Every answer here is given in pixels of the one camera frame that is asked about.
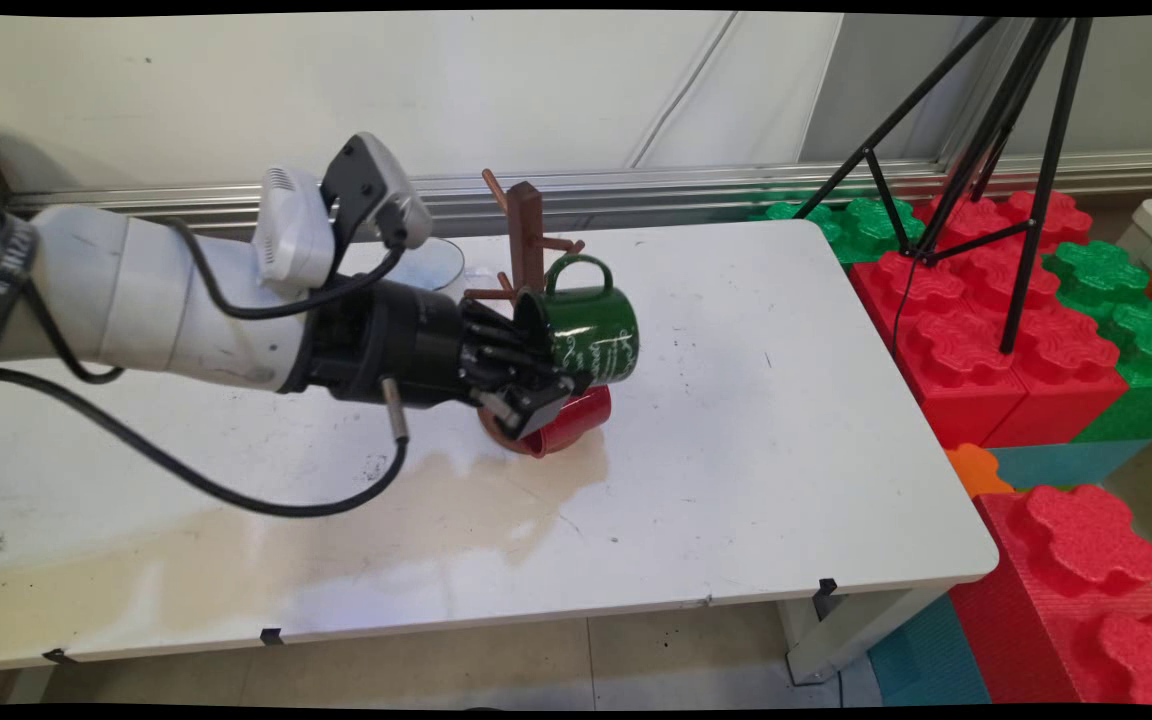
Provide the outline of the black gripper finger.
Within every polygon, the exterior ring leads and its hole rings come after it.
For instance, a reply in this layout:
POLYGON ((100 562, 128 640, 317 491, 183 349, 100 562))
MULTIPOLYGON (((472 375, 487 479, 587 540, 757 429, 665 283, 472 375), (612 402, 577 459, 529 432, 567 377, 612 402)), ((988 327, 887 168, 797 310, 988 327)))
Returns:
POLYGON ((467 365, 475 404, 507 439, 521 439, 558 418, 579 382, 556 366, 467 365))
POLYGON ((552 353, 544 350, 539 340, 484 302, 461 300, 461 319, 468 342, 484 351, 488 359, 526 366, 541 374, 558 373, 552 353))

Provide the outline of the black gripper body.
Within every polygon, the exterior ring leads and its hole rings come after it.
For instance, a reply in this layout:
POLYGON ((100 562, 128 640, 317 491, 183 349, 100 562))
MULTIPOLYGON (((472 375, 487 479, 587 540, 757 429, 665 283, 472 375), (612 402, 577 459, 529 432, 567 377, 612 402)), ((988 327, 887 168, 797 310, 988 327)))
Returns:
POLYGON ((467 402, 460 374, 465 338, 465 319, 442 293, 380 281, 306 314, 301 387, 382 404, 381 382, 391 378, 407 407, 467 402))

